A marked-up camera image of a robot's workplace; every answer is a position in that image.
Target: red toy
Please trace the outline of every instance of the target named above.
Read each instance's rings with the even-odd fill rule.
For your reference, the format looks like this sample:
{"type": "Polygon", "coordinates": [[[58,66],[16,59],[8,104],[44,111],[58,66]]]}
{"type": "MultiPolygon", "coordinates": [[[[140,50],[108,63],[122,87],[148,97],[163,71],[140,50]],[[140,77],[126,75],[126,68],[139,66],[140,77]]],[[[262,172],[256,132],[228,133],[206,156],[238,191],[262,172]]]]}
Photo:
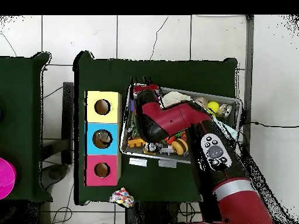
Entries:
{"type": "Polygon", "coordinates": [[[165,138],[164,141],[170,145],[173,141],[175,141],[175,139],[176,139],[175,136],[169,136],[165,138]]]}

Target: dark green tablecloth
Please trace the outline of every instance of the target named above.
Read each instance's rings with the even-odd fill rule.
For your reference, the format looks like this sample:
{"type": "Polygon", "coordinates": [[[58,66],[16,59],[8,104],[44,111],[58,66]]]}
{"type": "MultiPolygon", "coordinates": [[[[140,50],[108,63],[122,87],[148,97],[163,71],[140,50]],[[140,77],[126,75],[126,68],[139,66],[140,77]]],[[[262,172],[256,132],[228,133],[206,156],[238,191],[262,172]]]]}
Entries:
{"type": "Polygon", "coordinates": [[[79,138],[79,162],[75,163],[75,202],[108,201],[113,192],[125,187],[137,201],[200,201],[191,165],[178,163],[176,169],[159,167],[158,160],[148,159],[147,167],[128,163],[122,155],[121,177],[114,187],[84,186],[84,91],[114,91],[123,97],[123,109],[130,77],[142,82],[142,76],[163,87],[182,89],[226,97],[235,97],[236,59],[218,61],[129,61],[120,59],[92,59],[89,52],[81,52],[74,61],[75,139],[79,138]]]}
{"type": "Polygon", "coordinates": [[[39,180],[41,157],[41,70],[50,55],[0,57],[0,157],[16,168],[8,200],[51,201],[39,180]]]}

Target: yellow block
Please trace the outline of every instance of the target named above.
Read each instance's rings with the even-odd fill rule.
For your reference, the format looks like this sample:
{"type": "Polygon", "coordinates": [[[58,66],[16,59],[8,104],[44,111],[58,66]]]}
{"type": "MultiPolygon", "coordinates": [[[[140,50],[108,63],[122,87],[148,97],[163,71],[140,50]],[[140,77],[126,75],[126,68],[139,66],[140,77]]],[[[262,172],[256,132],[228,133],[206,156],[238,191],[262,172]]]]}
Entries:
{"type": "Polygon", "coordinates": [[[121,123],[121,95],[117,92],[88,91],[87,92],[87,122],[89,123],[121,123]],[[98,100],[106,100],[109,103],[110,111],[101,115],[95,110],[98,100]]]}

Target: pink block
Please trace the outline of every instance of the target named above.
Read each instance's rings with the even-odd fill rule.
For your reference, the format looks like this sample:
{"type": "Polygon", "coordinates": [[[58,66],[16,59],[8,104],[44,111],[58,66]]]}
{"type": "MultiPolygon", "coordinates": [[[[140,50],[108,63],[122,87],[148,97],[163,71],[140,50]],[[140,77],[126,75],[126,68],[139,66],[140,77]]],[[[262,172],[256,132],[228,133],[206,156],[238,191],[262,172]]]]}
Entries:
{"type": "Polygon", "coordinates": [[[87,186],[116,186],[117,185],[117,155],[88,155],[86,168],[87,186]],[[110,168],[107,177],[101,178],[95,174],[95,166],[106,163],[110,168]]]}

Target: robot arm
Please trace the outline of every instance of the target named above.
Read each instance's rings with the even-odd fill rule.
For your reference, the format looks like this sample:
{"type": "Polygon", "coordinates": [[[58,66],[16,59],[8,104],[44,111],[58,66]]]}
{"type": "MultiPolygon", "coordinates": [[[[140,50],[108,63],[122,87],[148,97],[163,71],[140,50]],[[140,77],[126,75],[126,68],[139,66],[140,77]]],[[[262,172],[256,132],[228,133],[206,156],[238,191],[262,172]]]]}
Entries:
{"type": "Polygon", "coordinates": [[[230,141],[202,107],[186,101],[161,109],[154,91],[144,90],[137,96],[135,120],[146,142],[186,130],[199,193],[203,201],[212,195],[218,201],[222,222],[208,224],[273,224],[230,141]]]}

